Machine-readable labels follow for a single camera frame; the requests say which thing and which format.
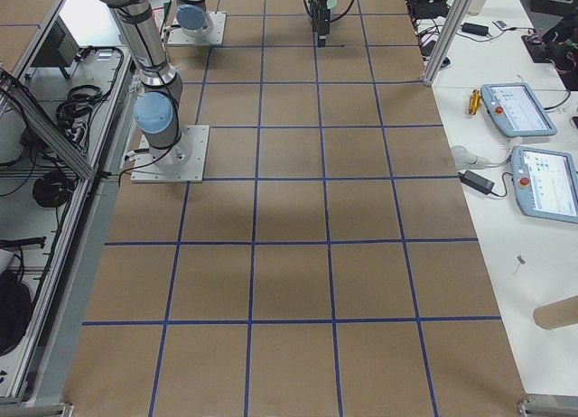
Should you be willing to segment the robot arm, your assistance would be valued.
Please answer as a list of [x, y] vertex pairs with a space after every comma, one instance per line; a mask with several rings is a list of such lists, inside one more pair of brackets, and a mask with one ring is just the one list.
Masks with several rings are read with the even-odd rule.
[[[133, 114], [149, 145], [152, 163], [162, 167], [189, 160], [190, 144], [182, 138], [178, 110], [182, 78], [169, 62], [149, 0], [99, 0], [115, 17], [131, 55], [140, 68], [144, 95], [135, 102]], [[181, 0], [179, 27], [201, 34], [210, 26], [205, 0]]]
[[204, 39], [213, 28], [206, 0], [176, 1], [173, 29], [180, 29], [185, 35], [195, 39]]

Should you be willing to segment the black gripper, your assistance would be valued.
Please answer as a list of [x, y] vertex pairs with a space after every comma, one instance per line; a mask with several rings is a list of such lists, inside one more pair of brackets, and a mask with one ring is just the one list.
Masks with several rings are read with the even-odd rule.
[[[312, 18], [312, 29], [314, 32], [329, 32], [331, 22], [331, 9], [328, 6], [329, 0], [309, 0], [309, 12]], [[317, 46], [326, 45], [326, 36], [317, 34]]]

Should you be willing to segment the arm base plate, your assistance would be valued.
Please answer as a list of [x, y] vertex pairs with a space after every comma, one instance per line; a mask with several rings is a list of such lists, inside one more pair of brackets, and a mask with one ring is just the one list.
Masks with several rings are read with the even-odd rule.
[[224, 39], [226, 19], [226, 12], [207, 12], [202, 27], [197, 29], [183, 28], [174, 20], [166, 43], [173, 47], [220, 46]]
[[209, 137], [208, 125], [184, 125], [180, 142], [160, 161], [154, 163], [163, 155], [159, 150], [138, 154], [130, 179], [135, 183], [202, 182]]

